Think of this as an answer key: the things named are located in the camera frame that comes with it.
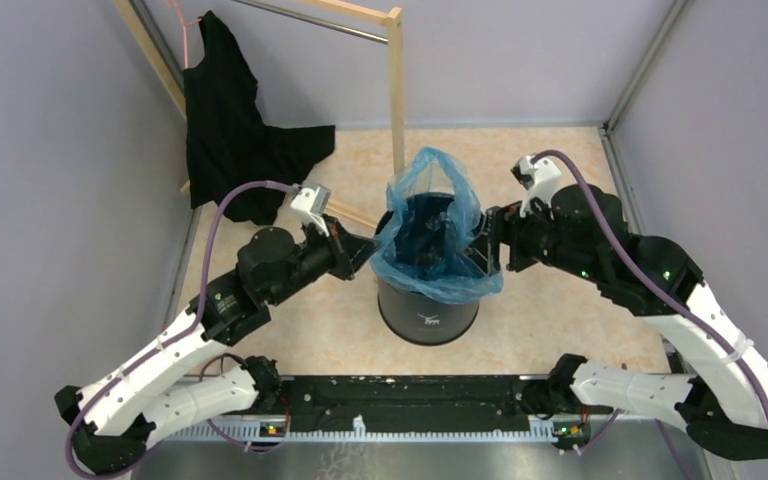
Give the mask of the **blue plastic trash bag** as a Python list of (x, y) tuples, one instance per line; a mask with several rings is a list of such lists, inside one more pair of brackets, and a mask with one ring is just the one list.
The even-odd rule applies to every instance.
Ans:
[(375, 234), (370, 265), (381, 282), (443, 304), (467, 304), (495, 295), (503, 275), (468, 256), (484, 211), (463, 165), (433, 147), (391, 178), (390, 217)]

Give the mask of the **dark grey trash bin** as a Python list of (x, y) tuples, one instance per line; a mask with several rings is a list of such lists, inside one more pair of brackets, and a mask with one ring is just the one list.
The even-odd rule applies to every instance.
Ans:
[[(443, 259), (445, 218), (454, 196), (421, 193), (407, 200), (408, 220), (395, 237), (394, 259), (421, 274)], [(377, 306), (386, 326), (402, 340), (439, 346), (464, 335), (475, 321), (479, 302), (447, 304), (377, 276)]]

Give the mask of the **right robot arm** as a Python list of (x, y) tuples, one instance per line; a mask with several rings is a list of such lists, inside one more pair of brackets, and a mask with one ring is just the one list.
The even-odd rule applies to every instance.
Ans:
[(570, 185), (487, 210), (471, 250), (498, 271), (501, 247), (511, 272), (542, 264), (594, 284), (655, 328), (690, 367), (641, 374), (565, 354), (527, 393), (529, 407), (547, 414), (623, 410), (681, 429), (719, 457), (768, 459), (768, 361), (677, 243), (631, 233), (616, 196)]

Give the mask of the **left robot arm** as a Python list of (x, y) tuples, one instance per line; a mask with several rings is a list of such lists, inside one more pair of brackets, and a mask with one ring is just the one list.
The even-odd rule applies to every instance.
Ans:
[(378, 248), (331, 216), (323, 230), (309, 224), (303, 232), (296, 243), (285, 229), (260, 229), (238, 250), (235, 268), (207, 283), (155, 340), (100, 380), (57, 392), (58, 411), (70, 425), (65, 450), (74, 473), (112, 479), (179, 430), (226, 412), (277, 407), (280, 377), (263, 356), (194, 386), (176, 383), (268, 323), (270, 307), (320, 277), (353, 279)]

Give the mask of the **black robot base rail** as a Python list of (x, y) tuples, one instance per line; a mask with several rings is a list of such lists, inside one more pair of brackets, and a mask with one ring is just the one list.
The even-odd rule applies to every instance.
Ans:
[(525, 432), (539, 420), (611, 411), (584, 407), (543, 377), (300, 375), (241, 414), (286, 420), (292, 433), (347, 432), (361, 418), (370, 433), (467, 434)]

